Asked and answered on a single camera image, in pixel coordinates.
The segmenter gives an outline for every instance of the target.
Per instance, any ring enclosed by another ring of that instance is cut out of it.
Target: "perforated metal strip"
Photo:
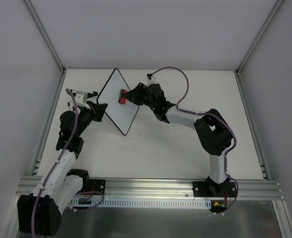
[[[97,204],[98,198],[90,198],[91,204],[79,205],[80,197],[71,200],[68,206],[88,207]],[[182,209],[211,209],[209,200],[192,199],[129,199],[129,198],[106,198],[100,207],[140,207],[140,208],[182,208]]]

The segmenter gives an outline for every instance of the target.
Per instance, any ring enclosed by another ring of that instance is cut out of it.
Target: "table surface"
[[[112,69],[69,69],[66,73],[38,175],[51,164],[58,140],[59,117],[68,110],[66,88],[100,91]],[[120,70],[129,87],[146,83],[154,70]],[[190,88],[180,104],[197,111],[217,109],[237,137],[237,147],[229,153],[228,171],[236,179],[263,179],[247,118],[233,72],[185,71]],[[163,70],[155,75],[167,100],[176,103],[186,89],[178,71]],[[74,168],[88,170],[91,177],[204,179],[209,175],[209,157],[196,131],[178,124],[158,121],[147,106],[141,106],[127,136],[105,115],[92,122],[82,134],[84,146]]]

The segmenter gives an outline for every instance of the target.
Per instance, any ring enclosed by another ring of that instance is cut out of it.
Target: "gray wall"
[[[236,69],[276,0],[32,0],[64,66]]]
[[[272,179],[292,217],[292,0],[287,0],[242,73]]]
[[[0,0],[0,237],[35,153],[59,70],[21,0]]]

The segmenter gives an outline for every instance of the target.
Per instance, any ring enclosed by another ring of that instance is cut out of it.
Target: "purple cable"
[[[232,207],[232,205],[236,202],[236,200],[237,200],[237,197],[238,197],[238,182],[237,182],[237,180],[236,179],[234,179],[234,178],[232,178],[228,173],[227,173],[227,154],[230,152],[230,151],[232,151],[235,147],[236,147],[236,145],[237,145],[237,139],[236,139],[236,137],[235,137],[235,135],[234,135],[234,132],[232,131],[232,129],[225,123],[225,121],[223,121],[221,118],[219,118],[218,116],[216,116],[216,115],[214,115],[214,114],[212,114],[212,113],[199,113],[199,112],[193,112],[193,111],[188,111],[188,110],[185,110],[185,109],[180,109],[179,108],[179,103],[180,102],[182,102],[183,101],[183,99],[187,96],[187,93],[188,93],[188,91],[189,91],[189,79],[187,78],[187,76],[186,76],[186,74],[181,70],[181,69],[179,69],[179,68],[176,68],[176,67],[173,67],[173,66],[166,66],[166,67],[162,67],[162,68],[159,68],[158,70],[156,70],[155,72],[153,72],[153,73],[151,73],[151,75],[154,75],[155,73],[158,73],[159,71],[161,71],[161,70],[163,70],[163,69],[166,69],[166,68],[171,68],[171,69],[175,69],[175,70],[177,70],[177,71],[179,71],[180,73],[182,73],[183,74],[183,76],[185,77],[185,80],[186,80],[186,91],[185,91],[185,94],[183,95],[183,97],[176,103],[176,109],[178,110],[178,111],[180,111],[180,112],[184,112],[184,113],[189,113],[189,114],[192,114],[192,115],[199,115],[199,116],[210,116],[210,117],[213,117],[213,118],[215,118],[216,120],[218,120],[230,133],[231,133],[231,135],[232,135],[232,137],[233,137],[233,140],[234,140],[234,144],[233,144],[233,146],[230,148],[230,149],[228,149],[226,152],[225,152],[225,154],[224,154],[224,173],[225,173],[225,175],[229,178],[229,179],[231,179],[231,180],[233,180],[234,182],[235,182],[235,184],[236,184],[236,191],[237,191],[237,193],[236,193],[236,196],[235,196],[235,198],[234,198],[234,200],[233,200],[233,202],[231,203],[231,205],[226,209],[226,211],[228,211],[231,207]]]
[[[76,101],[75,101],[75,98],[71,92],[71,90],[69,90],[68,88],[66,89],[66,92],[68,95],[71,96],[72,98],[72,101],[73,101],[73,104],[74,104],[74,109],[75,109],[75,122],[74,122],[74,127],[73,127],[73,131],[69,137],[69,139],[67,140],[65,146],[63,147],[57,161],[55,162],[55,164],[52,166],[52,168],[50,169],[48,175],[46,176],[45,180],[43,181],[43,184],[42,186],[45,187],[45,185],[47,184],[47,181],[49,180],[49,177],[51,176],[53,170],[55,169],[55,167],[57,166],[58,162],[60,161],[60,159],[62,158],[62,155],[63,153],[65,152],[67,146],[69,145],[69,143],[71,142],[71,139],[73,138],[73,135],[75,134],[75,131],[76,131],[76,127],[77,127],[77,120],[78,120],[78,114],[77,114],[77,105],[76,105]],[[35,204],[33,206],[33,209],[32,209],[32,214],[31,214],[31,234],[32,234],[32,238],[36,238],[36,233],[35,233],[35,216],[36,216],[36,209],[37,209],[37,206],[38,206],[38,202],[39,202],[39,199],[40,199],[40,196],[42,194],[42,191],[44,189],[40,189],[39,190],[39,193],[38,193],[38,196],[36,198],[36,201],[35,201]]]
[[[85,194],[98,194],[98,195],[101,195],[102,196],[102,200],[99,201],[97,204],[95,204],[94,206],[91,206],[87,209],[77,209],[76,212],[87,212],[87,211],[90,211],[90,210],[93,210],[94,208],[96,208],[97,206],[99,206],[103,201],[104,201],[104,195],[101,193],[101,192],[98,192],[98,191],[91,191],[91,192],[79,192],[77,193],[76,195],[85,195]]]

